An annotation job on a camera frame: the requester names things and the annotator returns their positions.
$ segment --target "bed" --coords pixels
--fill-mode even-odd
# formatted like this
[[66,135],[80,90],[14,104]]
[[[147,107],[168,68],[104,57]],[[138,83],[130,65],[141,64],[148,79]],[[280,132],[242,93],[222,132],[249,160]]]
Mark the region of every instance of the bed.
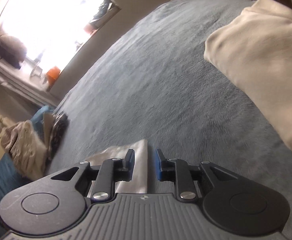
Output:
[[148,140],[148,192],[172,192],[154,147],[189,164],[212,161],[281,192],[291,213],[292,152],[253,102],[203,58],[209,34],[251,0],[173,0],[121,37],[65,96],[70,120],[47,173],[111,145]]

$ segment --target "crumpled clothing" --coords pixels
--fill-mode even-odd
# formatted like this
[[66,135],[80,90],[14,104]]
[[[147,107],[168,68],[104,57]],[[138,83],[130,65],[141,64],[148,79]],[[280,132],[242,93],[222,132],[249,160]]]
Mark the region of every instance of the crumpled clothing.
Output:
[[33,181],[44,176],[47,148],[34,131],[31,121],[4,128],[1,146],[9,153],[20,174]]
[[204,58],[249,96],[292,150],[292,9],[258,0],[207,38]]

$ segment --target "beige fabric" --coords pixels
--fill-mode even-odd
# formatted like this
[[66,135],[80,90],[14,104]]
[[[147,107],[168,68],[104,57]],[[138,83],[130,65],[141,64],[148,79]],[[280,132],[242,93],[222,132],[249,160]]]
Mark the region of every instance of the beige fabric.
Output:
[[1,145],[11,155],[20,174],[31,180],[44,176],[47,148],[34,131],[31,121],[5,128]]
[[104,160],[112,158],[125,158],[128,149],[135,151],[135,166],[131,181],[119,181],[115,183],[115,191],[117,193],[147,193],[147,140],[125,146],[110,146],[106,150],[99,152],[86,160],[91,166],[101,165]]
[[258,0],[208,37],[204,58],[250,97],[292,150],[292,10]]
[[49,138],[52,133],[52,128],[55,122],[55,116],[51,113],[43,113],[43,121],[44,121],[44,143],[46,148],[49,147]]

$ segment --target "metal screw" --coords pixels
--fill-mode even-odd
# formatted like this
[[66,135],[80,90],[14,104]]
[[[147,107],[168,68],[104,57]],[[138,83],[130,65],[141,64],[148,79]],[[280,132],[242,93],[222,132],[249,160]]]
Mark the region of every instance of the metal screw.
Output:
[[180,197],[183,199],[193,199],[196,197],[196,194],[191,191],[185,191],[181,193]]
[[104,199],[108,198],[108,193],[106,193],[106,192],[96,192],[93,195],[93,198],[97,199],[97,200],[104,200]]
[[141,196],[141,199],[142,199],[142,200],[146,200],[146,199],[148,199],[148,197],[145,196],[145,195],[143,195],[143,196]]

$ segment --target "pillow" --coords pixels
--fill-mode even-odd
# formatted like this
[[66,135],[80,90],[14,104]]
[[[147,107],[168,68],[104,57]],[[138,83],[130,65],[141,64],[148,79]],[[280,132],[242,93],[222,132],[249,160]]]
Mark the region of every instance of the pillow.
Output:
[[292,150],[292,10],[258,0],[208,37],[204,58],[250,97]]

